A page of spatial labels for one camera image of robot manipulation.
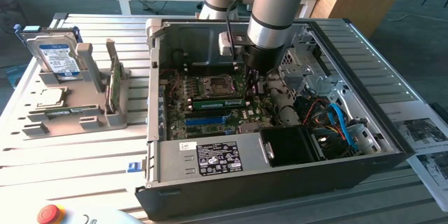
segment red wire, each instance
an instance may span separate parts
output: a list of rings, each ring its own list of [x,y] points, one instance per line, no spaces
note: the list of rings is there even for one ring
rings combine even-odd
[[[169,69],[164,69],[164,70],[159,73],[159,75],[161,75],[161,74],[165,73],[167,71],[175,71],[175,73],[176,73],[176,75],[177,75],[177,79],[176,79],[175,86],[173,86],[173,88],[171,89],[171,91],[169,91],[169,93],[168,93],[168,95],[171,96],[172,93],[173,93],[173,90],[175,90],[175,88],[176,88],[176,86],[177,86],[177,84],[179,84],[180,74],[179,74],[179,72],[177,72],[176,69],[169,68]]]
[[[343,140],[345,140],[345,136],[344,136],[344,134],[343,134],[343,132],[341,132],[341,130],[335,126],[335,129],[337,130],[337,132],[339,132],[339,134],[340,134],[340,136],[343,137]]]
[[[173,90],[175,90],[175,88],[176,88],[176,86],[177,86],[177,83],[179,83],[179,80],[180,80],[180,74],[179,74],[179,72],[176,71],[176,73],[177,73],[177,80],[176,80],[176,83],[175,83],[175,85],[173,85],[173,88],[171,89],[171,91],[169,91],[169,96],[172,95],[172,92],[173,92]]]
[[[315,105],[316,105],[316,103],[317,103],[319,101],[320,101],[320,102],[327,102],[327,101],[323,100],[323,99],[317,99],[317,100],[313,102],[313,104],[311,104],[311,108],[309,108],[309,110],[308,110],[308,114],[307,114],[307,116],[305,116],[305,120],[303,121],[303,124],[307,123],[307,121],[308,121],[308,117],[309,117],[309,115],[311,115],[311,112],[313,111]]]

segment yellow wire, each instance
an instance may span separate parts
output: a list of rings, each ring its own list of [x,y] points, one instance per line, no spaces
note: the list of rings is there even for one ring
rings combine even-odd
[[[339,131],[333,127],[325,126],[325,128],[331,129],[332,131],[335,131],[339,134]]]

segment emergency stop button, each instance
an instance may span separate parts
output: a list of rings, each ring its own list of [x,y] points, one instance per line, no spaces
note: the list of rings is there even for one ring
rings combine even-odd
[[[47,205],[39,212],[40,224],[56,224],[64,218],[64,211],[56,205]]]

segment hard drive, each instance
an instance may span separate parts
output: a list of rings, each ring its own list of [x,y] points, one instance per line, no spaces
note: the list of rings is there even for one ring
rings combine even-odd
[[[81,79],[80,71],[87,70],[87,64],[76,55],[76,45],[81,42],[77,28],[27,26],[20,37],[43,72],[53,72],[61,81]]]

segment green ram module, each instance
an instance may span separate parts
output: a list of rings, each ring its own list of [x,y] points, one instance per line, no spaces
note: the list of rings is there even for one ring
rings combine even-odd
[[[240,108],[240,107],[244,107],[244,106],[245,106],[245,100],[244,99],[193,102],[193,109],[196,109],[196,110]]]
[[[51,109],[41,109],[41,110],[29,111],[29,114],[44,113],[48,116],[81,114],[83,109],[92,109],[92,108],[96,108],[96,106],[95,105],[85,105],[85,106],[79,106],[79,107],[51,108]]]

